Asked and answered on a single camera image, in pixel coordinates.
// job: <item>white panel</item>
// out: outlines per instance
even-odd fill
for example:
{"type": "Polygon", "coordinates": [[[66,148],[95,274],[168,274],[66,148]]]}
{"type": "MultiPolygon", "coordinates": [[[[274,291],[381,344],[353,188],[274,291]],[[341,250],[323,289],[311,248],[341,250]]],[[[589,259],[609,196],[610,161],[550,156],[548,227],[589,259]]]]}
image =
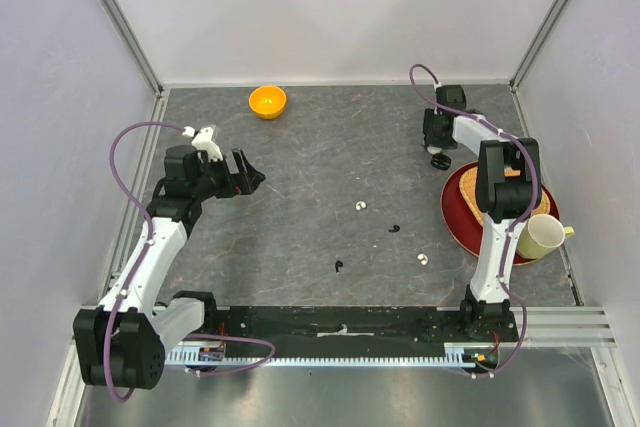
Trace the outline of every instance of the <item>white panel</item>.
{"type": "Polygon", "coordinates": [[[104,279],[123,206],[110,141],[153,96],[98,0],[0,0],[0,18],[0,418],[31,427],[104,279]]]}
{"type": "Polygon", "coordinates": [[[578,287],[605,307],[640,392],[640,0],[572,0],[521,89],[578,287]]]}
{"type": "Polygon", "coordinates": [[[508,79],[553,0],[118,0],[166,83],[508,79]]]}

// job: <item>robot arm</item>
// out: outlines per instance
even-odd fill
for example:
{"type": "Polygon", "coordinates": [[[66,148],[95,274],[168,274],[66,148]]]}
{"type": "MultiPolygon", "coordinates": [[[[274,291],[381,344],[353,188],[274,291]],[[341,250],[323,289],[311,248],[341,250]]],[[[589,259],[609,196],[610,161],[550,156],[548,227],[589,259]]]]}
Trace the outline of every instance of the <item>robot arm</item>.
{"type": "Polygon", "coordinates": [[[114,385],[153,388],[160,379],[165,353],[189,333],[213,322],[215,300],[206,292],[179,292],[157,315],[153,307],[175,256],[191,235],[202,213],[202,202],[216,198],[250,195],[265,179],[241,150],[232,151],[229,162],[215,143],[214,126],[191,129],[191,145],[167,150],[165,177],[147,206],[153,238],[143,225],[138,243],[122,273],[95,309],[81,309],[73,323],[78,358],[86,384],[105,385],[103,347],[107,320],[120,303],[116,331],[111,337],[111,373],[114,385]],[[123,289],[141,251],[146,255],[127,290],[123,289]]]}
{"type": "MultiPolygon", "coordinates": [[[[436,97],[440,104],[466,110],[466,97],[460,86],[439,86],[436,97]]],[[[484,228],[476,272],[463,301],[469,307],[467,323],[477,319],[488,321],[487,317],[491,315],[496,321],[505,321],[509,300],[501,282],[509,285],[516,246],[524,223],[516,225],[511,234],[508,229],[526,211],[533,193],[532,175],[521,153],[511,142],[504,141],[479,123],[480,119],[484,117],[479,114],[472,118],[426,109],[423,124],[425,146],[429,152],[445,157],[444,162],[432,161],[432,164],[448,166],[450,160],[447,162],[446,156],[440,151],[456,148],[458,144],[466,146],[478,157],[476,201],[483,212],[484,228]],[[507,167],[520,173],[507,177],[507,167]],[[512,239],[505,251],[508,235],[512,239]],[[503,255],[506,259],[501,277],[499,272],[503,255]]],[[[519,140],[531,155],[539,174],[538,143],[534,139],[519,140]]],[[[538,203],[540,198],[541,189],[538,188],[538,203]]]]}

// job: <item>gray mat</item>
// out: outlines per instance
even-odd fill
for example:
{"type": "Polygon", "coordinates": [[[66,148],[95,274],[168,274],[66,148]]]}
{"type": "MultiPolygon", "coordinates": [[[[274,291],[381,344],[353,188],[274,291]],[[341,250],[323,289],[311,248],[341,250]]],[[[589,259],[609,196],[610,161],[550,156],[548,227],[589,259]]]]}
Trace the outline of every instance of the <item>gray mat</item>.
{"type": "MultiPolygon", "coordinates": [[[[165,121],[218,124],[223,150],[244,149],[267,180],[251,196],[204,205],[160,297],[190,289],[213,292],[221,305],[458,305],[476,259],[446,229],[440,193],[473,155],[452,151],[448,172],[429,165],[425,104],[410,87],[286,90],[287,109],[272,121],[250,111],[251,89],[171,92],[165,121]],[[358,212],[361,200],[368,207],[358,212]],[[389,233],[394,224],[400,231],[389,233]]],[[[466,93],[470,108],[522,133],[506,86],[466,93]]],[[[147,199],[163,175],[165,149],[185,140],[161,133],[147,199]]],[[[531,305],[574,303],[557,253],[515,268],[512,288],[531,305]]]]}

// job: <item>cream mug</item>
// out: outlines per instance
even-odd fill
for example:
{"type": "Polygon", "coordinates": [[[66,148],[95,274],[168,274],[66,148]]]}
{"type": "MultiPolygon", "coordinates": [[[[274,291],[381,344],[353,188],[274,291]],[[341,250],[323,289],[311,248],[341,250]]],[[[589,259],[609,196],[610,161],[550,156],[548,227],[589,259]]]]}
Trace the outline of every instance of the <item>cream mug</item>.
{"type": "Polygon", "coordinates": [[[560,247],[574,233],[573,227],[563,226],[551,215],[534,215],[520,234],[517,251],[525,259],[539,259],[560,247]]]}

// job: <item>cable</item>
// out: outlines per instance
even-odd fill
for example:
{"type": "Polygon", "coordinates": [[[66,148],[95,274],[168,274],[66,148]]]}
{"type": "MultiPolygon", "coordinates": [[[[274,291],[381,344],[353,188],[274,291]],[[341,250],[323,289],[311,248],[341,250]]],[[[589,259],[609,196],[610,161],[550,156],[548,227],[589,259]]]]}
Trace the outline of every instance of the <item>cable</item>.
{"type": "MultiPolygon", "coordinates": [[[[452,109],[451,107],[448,107],[446,105],[439,104],[438,102],[433,100],[431,97],[429,97],[428,95],[424,94],[420,90],[420,88],[418,87],[418,84],[416,83],[414,75],[413,75],[413,72],[414,72],[414,70],[416,68],[421,68],[421,69],[425,70],[433,78],[433,80],[436,83],[436,85],[439,85],[440,81],[435,76],[435,74],[431,71],[431,69],[429,69],[426,65],[414,64],[414,65],[411,66],[411,68],[409,69],[409,80],[411,81],[411,86],[413,87],[413,90],[415,90],[416,93],[423,100],[429,102],[431,105],[433,105],[434,107],[436,107],[438,109],[442,109],[445,112],[449,112],[450,114],[460,115],[460,116],[472,119],[472,120],[478,122],[483,127],[485,127],[489,132],[492,132],[492,133],[496,134],[499,137],[503,137],[503,138],[507,139],[513,145],[515,145],[516,148],[522,153],[522,156],[524,157],[524,160],[527,163],[527,167],[529,167],[529,171],[531,172],[531,181],[532,181],[532,184],[533,184],[533,189],[532,189],[533,192],[531,194],[531,202],[529,202],[529,205],[528,205],[527,209],[522,213],[522,215],[520,215],[520,217],[518,217],[511,224],[509,224],[509,227],[507,228],[507,239],[505,241],[504,249],[503,249],[502,255],[500,257],[500,269],[498,270],[498,277],[500,279],[503,279],[504,278],[504,271],[506,269],[506,264],[507,264],[507,253],[508,253],[509,247],[511,245],[511,239],[512,239],[513,231],[515,230],[516,225],[518,225],[520,222],[525,221],[529,217],[531,212],[533,212],[533,210],[535,209],[536,203],[537,203],[537,200],[538,200],[538,173],[536,172],[535,163],[533,162],[533,159],[531,158],[531,155],[529,154],[527,149],[525,149],[524,145],[522,145],[522,143],[516,137],[514,137],[513,135],[502,131],[502,129],[497,128],[495,125],[493,125],[491,122],[489,122],[488,120],[486,120],[485,118],[483,118],[481,116],[478,116],[478,115],[475,115],[475,114],[471,114],[469,112],[465,112],[465,111],[462,111],[462,110],[452,109]]],[[[513,361],[513,359],[518,354],[518,352],[520,352],[520,348],[522,347],[522,343],[524,342],[525,334],[527,332],[527,321],[528,321],[528,318],[527,318],[527,306],[526,306],[524,300],[520,296],[518,296],[515,293],[513,293],[509,289],[509,287],[504,283],[504,281],[500,280],[500,285],[502,286],[502,290],[505,291],[505,293],[509,296],[509,298],[511,298],[511,299],[515,300],[516,302],[518,302],[520,304],[520,306],[522,307],[522,327],[520,329],[520,338],[518,339],[518,342],[516,343],[516,346],[513,349],[513,352],[511,352],[511,355],[509,355],[507,360],[505,360],[504,364],[498,366],[493,372],[491,372],[491,374],[499,373],[500,371],[502,371],[504,368],[506,368],[513,361]]],[[[477,375],[477,377],[480,377],[480,378],[485,378],[485,377],[489,377],[489,376],[490,376],[489,373],[477,375]]]]}
{"type": "Polygon", "coordinates": [[[129,290],[131,281],[135,277],[136,272],[138,272],[138,269],[140,268],[140,265],[142,264],[142,261],[144,260],[144,257],[147,254],[149,247],[151,246],[149,242],[153,240],[154,232],[153,232],[153,221],[151,220],[151,216],[147,212],[147,209],[145,209],[142,202],[136,199],[136,196],[133,195],[133,193],[127,188],[127,186],[124,184],[124,182],[120,178],[120,175],[118,174],[118,169],[116,168],[116,160],[115,160],[116,147],[118,147],[118,143],[120,142],[120,140],[122,140],[122,138],[132,130],[138,129],[140,127],[152,127],[152,126],[167,127],[170,129],[178,130],[180,132],[184,131],[183,127],[180,127],[174,124],[168,124],[166,122],[138,122],[137,124],[130,125],[126,129],[124,129],[122,132],[120,132],[116,136],[116,138],[113,140],[113,143],[111,144],[111,149],[109,150],[109,166],[111,167],[111,173],[113,174],[113,178],[115,179],[116,184],[118,184],[118,187],[120,187],[120,190],[124,192],[124,195],[126,195],[127,198],[131,202],[133,202],[133,205],[135,205],[135,207],[142,213],[142,215],[144,216],[144,220],[147,222],[147,242],[145,242],[145,244],[142,246],[142,250],[140,251],[138,258],[135,260],[135,262],[133,263],[133,267],[129,271],[129,274],[124,279],[124,282],[122,284],[122,289],[116,296],[116,301],[113,304],[111,312],[109,313],[109,318],[107,320],[107,328],[105,330],[105,337],[104,337],[104,346],[102,349],[102,363],[104,364],[104,379],[105,379],[105,383],[107,384],[107,390],[109,391],[111,398],[116,402],[120,402],[120,403],[124,403],[127,400],[129,400],[131,398],[131,394],[133,394],[134,389],[129,389],[129,391],[124,396],[120,396],[120,394],[118,394],[118,391],[116,390],[115,385],[113,384],[113,373],[111,372],[111,336],[113,335],[113,328],[116,322],[118,311],[120,310],[120,306],[122,305],[122,302],[125,299],[125,295],[126,295],[125,293],[129,290]]]}
{"type": "Polygon", "coordinates": [[[271,351],[264,358],[258,360],[257,362],[253,362],[252,364],[249,364],[249,365],[243,365],[241,367],[237,367],[231,370],[223,370],[223,371],[214,370],[211,372],[201,372],[199,370],[191,369],[187,367],[186,369],[187,372],[191,374],[195,374],[198,377],[220,377],[222,375],[235,374],[237,372],[243,372],[245,370],[255,369],[256,367],[266,362],[269,362],[276,353],[276,346],[273,345],[268,340],[262,340],[262,339],[252,339],[249,337],[230,337],[226,335],[214,335],[214,334],[189,334],[187,336],[187,339],[207,339],[207,340],[220,340],[224,342],[244,342],[245,344],[264,345],[271,349],[271,351]]]}

